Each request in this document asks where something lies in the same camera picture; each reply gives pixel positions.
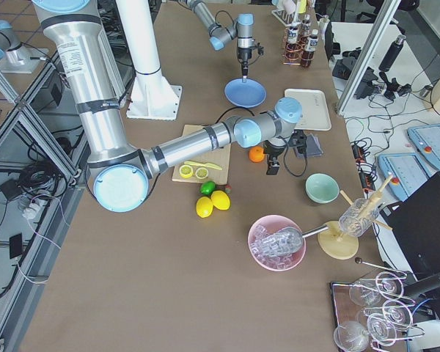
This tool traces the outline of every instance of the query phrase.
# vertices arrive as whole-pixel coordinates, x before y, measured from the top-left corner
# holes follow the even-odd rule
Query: silver robotic arm
[[[210,44],[215,50],[221,50],[226,44],[238,38],[236,53],[241,64],[243,82],[248,78],[249,60],[252,52],[257,50],[258,55],[264,54],[264,48],[256,44],[252,37],[254,18],[251,13],[242,13],[228,27],[222,27],[210,13],[203,0],[184,0],[186,5],[196,14],[207,29]]]
[[[12,26],[0,20],[0,59],[6,56],[11,67],[20,67],[29,64],[31,55],[30,50],[25,48],[16,36]]]
[[[91,149],[88,166],[97,201],[124,212],[143,203],[148,180],[196,155],[237,142],[251,147],[262,141],[285,149],[301,106],[279,100],[273,111],[257,117],[231,117],[188,136],[149,150],[128,143],[120,107],[98,43],[102,25],[96,0],[33,0],[44,35],[56,43]]]

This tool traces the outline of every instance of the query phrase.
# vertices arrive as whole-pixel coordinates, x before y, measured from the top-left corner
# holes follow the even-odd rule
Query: brown table surface
[[[301,264],[276,273],[253,260],[246,242],[250,226],[268,214],[303,230],[342,215],[348,207],[342,198],[327,205],[308,199],[304,184],[312,173],[331,175],[354,199],[362,195],[345,123],[332,108],[337,96],[323,45],[310,68],[283,65],[284,27],[273,7],[208,6],[234,18],[254,14],[254,37],[265,55],[251,66],[250,78],[268,93],[255,112],[272,109],[287,88],[326,93],[332,129],[316,133],[324,156],[309,159],[304,177],[283,167],[266,176],[266,165],[251,163],[234,144],[231,208],[206,219],[194,209],[199,185],[172,182],[170,171],[150,200],[129,213],[108,212],[85,194],[21,351],[336,350],[329,282],[352,282],[368,267],[329,257],[311,237]],[[240,76],[236,43],[214,52],[200,21],[179,4],[162,4],[155,36],[164,75],[183,85],[183,96],[175,122],[124,118],[129,140],[141,148],[180,136],[185,124],[213,123],[231,107],[225,84]],[[288,165],[300,172],[304,163],[290,153]],[[380,262],[370,233],[360,238],[358,255]]]

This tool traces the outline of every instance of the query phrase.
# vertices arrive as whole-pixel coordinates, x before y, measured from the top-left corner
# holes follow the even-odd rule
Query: cutting board
[[[190,133],[198,131],[202,129],[202,126],[199,125],[184,125],[183,136],[186,136]],[[211,152],[207,152],[201,155],[198,155],[194,158],[191,158],[192,161],[197,161],[199,163],[214,163],[221,166],[222,170],[215,170],[207,168],[208,177],[202,180],[199,180],[195,176],[191,176],[189,178],[182,178],[179,175],[179,167],[183,164],[176,165],[173,169],[173,177],[172,180],[176,182],[190,182],[190,183],[204,183],[205,181],[212,180],[217,185],[226,185],[228,180],[228,167],[230,165],[230,144],[226,145],[222,148],[212,150]],[[194,174],[196,169],[199,166],[193,166]]]

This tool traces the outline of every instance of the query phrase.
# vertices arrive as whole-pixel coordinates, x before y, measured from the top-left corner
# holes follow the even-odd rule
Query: bottle
[[[309,67],[311,65],[311,60],[315,55],[316,45],[318,44],[318,30],[313,29],[311,35],[308,37],[307,44],[301,55],[300,65],[302,67]]]
[[[300,33],[298,36],[298,46],[300,46],[301,50],[303,50],[303,47],[307,44],[310,29],[311,20],[309,19],[309,14],[306,14],[301,22]]]
[[[300,51],[297,46],[299,22],[292,22],[287,30],[287,42],[284,50],[284,64],[296,64]]]
[[[393,63],[395,62],[397,56],[401,52],[401,49],[403,48],[404,40],[406,39],[405,35],[398,35],[396,40],[391,43],[388,51],[386,52],[386,55],[384,56],[383,60],[381,61],[380,66],[378,69],[383,72],[388,72]]]

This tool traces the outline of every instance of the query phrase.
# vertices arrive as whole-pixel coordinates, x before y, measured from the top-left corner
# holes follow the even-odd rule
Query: lemon slice
[[[196,177],[197,177],[199,180],[203,180],[204,178],[207,178],[207,176],[208,176],[208,170],[207,170],[207,168],[205,168],[205,167],[199,167],[199,168],[197,168],[197,170],[196,170]]]
[[[194,174],[194,169],[191,165],[181,165],[179,167],[179,175],[182,178],[190,178]]]

